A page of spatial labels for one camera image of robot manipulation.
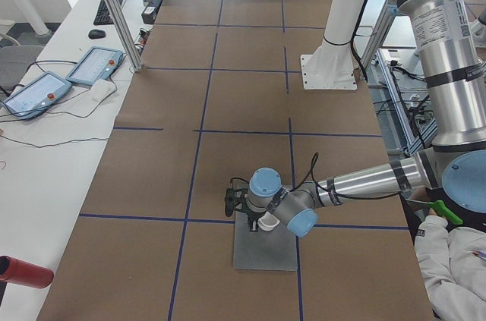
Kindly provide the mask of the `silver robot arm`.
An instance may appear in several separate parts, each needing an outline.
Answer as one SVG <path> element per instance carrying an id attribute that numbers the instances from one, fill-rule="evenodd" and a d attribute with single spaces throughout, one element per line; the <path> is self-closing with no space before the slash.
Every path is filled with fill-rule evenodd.
<path id="1" fill-rule="evenodd" d="M 317 181 L 306 175 L 283 186 L 271 168 L 259 168 L 226 210 L 248 217 L 251 230 L 271 215 L 303 237 L 317 223 L 316 209 L 354 200 L 382 200 L 417 187 L 442 189 L 458 206 L 485 211 L 485 82 L 464 0 L 395 0 L 412 23 L 434 109 L 431 147 L 411 157 Z"/>

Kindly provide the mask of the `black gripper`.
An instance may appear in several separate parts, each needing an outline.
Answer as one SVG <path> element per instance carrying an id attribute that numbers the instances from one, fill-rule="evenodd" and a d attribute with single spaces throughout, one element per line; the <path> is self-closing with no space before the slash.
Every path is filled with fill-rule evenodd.
<path id="1" fill-rule="evenodd" d="M 267 209 L 264 208 L 257 208 L 257 209 L 252 209 L 248 206 L 244 208 L 245 213 L 247 214 L 248 218 L 248 229 L 250 231 L 258 231 L 259 230 L 259 225 L 258 225 L 258 219 L 263 217 L 265 213 L 267 212 Z"/>

